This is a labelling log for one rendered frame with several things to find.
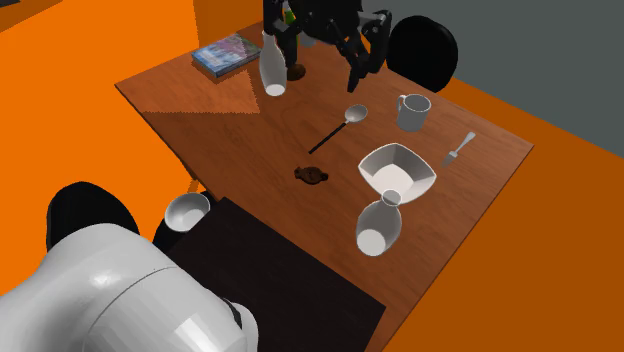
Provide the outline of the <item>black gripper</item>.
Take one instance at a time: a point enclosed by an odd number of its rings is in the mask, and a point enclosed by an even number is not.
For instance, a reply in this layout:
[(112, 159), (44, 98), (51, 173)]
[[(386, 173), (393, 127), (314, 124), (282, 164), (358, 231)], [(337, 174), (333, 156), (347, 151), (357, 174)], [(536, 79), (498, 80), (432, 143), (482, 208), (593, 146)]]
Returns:
[(287, 0), (294, 12), (290, 25), (282, 19), (285, 0), (263, 0), (263, 29), (283, 51), (297, 50), (297, 35), (330, 40), (350, 65), (347, 91), (353, 93), (369, 73), (385, 62), (392, 24), (389, 10), (362, 12), (361, 0)]

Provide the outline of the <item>tall white vase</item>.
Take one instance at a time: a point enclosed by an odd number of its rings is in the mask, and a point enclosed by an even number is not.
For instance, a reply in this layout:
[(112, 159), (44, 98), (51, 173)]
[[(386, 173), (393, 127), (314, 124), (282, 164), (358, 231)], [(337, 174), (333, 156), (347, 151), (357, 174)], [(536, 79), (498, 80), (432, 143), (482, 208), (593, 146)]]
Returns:
[(262, 32), (263, 47), (259, 56), (259, 73), (269, 96), (280, 96), (286, 91), (287, 68), (285, 58), (275, 37)]

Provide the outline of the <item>blue picture book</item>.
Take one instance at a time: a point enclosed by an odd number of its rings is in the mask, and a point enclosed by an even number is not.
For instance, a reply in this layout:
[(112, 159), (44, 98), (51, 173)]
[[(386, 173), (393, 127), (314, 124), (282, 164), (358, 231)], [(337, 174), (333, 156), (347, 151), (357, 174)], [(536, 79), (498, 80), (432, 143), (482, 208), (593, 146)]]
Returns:
[(229, 73), (259, 57), (261, 48), (238, 33), (191, 53), (193, 61), (215, 77)]

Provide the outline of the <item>black chair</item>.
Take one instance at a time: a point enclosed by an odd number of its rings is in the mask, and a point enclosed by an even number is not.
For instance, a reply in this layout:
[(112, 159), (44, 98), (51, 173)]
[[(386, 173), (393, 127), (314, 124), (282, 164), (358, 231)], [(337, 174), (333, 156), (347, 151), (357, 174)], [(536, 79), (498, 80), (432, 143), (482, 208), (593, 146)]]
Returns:
[(409, 16), (392, 29), (386, 63), (391, 71), (439, 92), (457, 68), (458, 45), (440, 23), (421, 15)]

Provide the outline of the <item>white mug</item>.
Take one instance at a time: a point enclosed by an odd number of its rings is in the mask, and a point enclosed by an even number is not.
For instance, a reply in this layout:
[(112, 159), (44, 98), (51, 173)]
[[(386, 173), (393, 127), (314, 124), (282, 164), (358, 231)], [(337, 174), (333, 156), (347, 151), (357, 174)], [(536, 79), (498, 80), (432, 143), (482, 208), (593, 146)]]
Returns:
[(400, 95), (397, 99), (397, 126), (406, 132), (419, 131), (432, 104), (431, 101), (421, 94)]

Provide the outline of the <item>brown wooden table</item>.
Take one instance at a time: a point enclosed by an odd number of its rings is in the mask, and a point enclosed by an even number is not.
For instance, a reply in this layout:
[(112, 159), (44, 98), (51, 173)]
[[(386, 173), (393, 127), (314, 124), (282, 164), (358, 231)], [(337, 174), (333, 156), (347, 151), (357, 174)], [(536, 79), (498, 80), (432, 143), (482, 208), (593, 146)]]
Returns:
[[(349, 66), (335, 48), (301, 48), (299, 60), (305, 77), (278, 97), (266, 94), (256, 63), (216, 79), (186, 54), (118, 90), (214, 196), (230, 198), (380, 301), (386, 310), (366, 352), (382, 352), (532, 146), (437, 94), (423, 127), (405, 132), (396, 102), (420, 93), (419, 85), (382, 69), (349, 93)], [(355, 104), (367, 107), (366, 118), (309, 154)], [(469, 132), (474, 139), (442, 167)], [(356, 221), (377, 194), (358, 165), (394, 142), (422, 157), (437, 179), (401, 207), (392, 247), (369, 257), (357, 248)], [(295, 178), (297, 167), (309, 166), (328, 180)]]

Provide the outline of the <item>small brown figure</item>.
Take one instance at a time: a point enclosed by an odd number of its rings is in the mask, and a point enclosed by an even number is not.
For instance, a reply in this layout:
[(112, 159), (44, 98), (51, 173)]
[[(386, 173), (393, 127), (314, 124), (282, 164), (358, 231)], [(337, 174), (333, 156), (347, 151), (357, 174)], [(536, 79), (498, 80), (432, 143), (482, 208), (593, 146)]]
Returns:
[(294, 170), (294, 175), (296, 179), (302, 180), (304, 183), (309, 185), (315, 185), (323, 181), (327, 181), (329, 176), (327, 173), (321, 171), (318, 167), (297, 167)]

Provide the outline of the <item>white square bowl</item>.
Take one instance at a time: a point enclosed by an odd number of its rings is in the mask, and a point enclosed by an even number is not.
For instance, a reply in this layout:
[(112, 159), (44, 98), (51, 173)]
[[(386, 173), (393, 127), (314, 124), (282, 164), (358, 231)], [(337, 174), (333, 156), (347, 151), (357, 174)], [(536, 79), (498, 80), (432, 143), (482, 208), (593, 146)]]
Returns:
[(401, 197), (399, 205), (424, 195), (437, 179), (424, 159), (399, 143), (373, 150), (360, 161), (358, 170), (379, 195), (389, 189), (396, 191)]

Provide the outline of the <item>squat white vase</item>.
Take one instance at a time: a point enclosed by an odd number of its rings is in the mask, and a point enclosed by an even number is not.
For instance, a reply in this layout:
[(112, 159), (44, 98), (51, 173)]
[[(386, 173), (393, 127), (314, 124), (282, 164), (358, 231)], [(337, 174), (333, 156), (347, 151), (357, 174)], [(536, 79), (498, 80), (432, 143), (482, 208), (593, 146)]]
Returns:
[(362, 211), (356, 226), (356, 243), (362, 253), (380, 256), (394, 244), (402, 228), (401, 201), (398, 191), (386, 189)]

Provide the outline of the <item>white round bowl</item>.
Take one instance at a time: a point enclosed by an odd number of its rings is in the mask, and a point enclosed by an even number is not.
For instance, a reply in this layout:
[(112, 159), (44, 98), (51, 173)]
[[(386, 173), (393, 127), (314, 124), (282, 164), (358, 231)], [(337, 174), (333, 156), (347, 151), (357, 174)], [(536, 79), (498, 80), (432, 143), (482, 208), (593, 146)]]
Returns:
[(172, 231), (186, 233), (210, 210), (211, 203), (206, 196), (196, 192), (185, 193), (169, 203), (164, 221)]

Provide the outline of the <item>black robot stand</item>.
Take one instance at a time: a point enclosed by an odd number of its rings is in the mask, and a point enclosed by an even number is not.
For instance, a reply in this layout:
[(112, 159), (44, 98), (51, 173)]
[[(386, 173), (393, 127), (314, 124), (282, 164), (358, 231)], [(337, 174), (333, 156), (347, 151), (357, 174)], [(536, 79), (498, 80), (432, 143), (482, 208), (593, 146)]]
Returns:
[(219, 297), (247, 307), (258, 352), (365, 352), (382, 303), (227, 198), (188, 233), (153, 240)]

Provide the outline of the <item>black-handled silver spoon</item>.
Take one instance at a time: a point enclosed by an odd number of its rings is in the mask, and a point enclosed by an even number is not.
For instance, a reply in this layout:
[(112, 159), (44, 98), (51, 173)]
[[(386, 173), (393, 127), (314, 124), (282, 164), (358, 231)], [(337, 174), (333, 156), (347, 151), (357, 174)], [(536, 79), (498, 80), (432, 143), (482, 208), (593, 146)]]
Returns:
[(366, 118), (368, 114), (368, 109), (366, 106), (362, 104), (355, 104), (350, 106), (344, 113), (344, 121), (331, 133), (329, 133), (326, 137), (324, 137), (320, 142), (318, 142), (313, 148), (311, 148), (308, 153), (313, 154), (316, 150), (318, 150), (323, 144), (329, 141), (334, 135), (336, 135), (341, 129), (346, 127), (351, 123), (358, 123)]

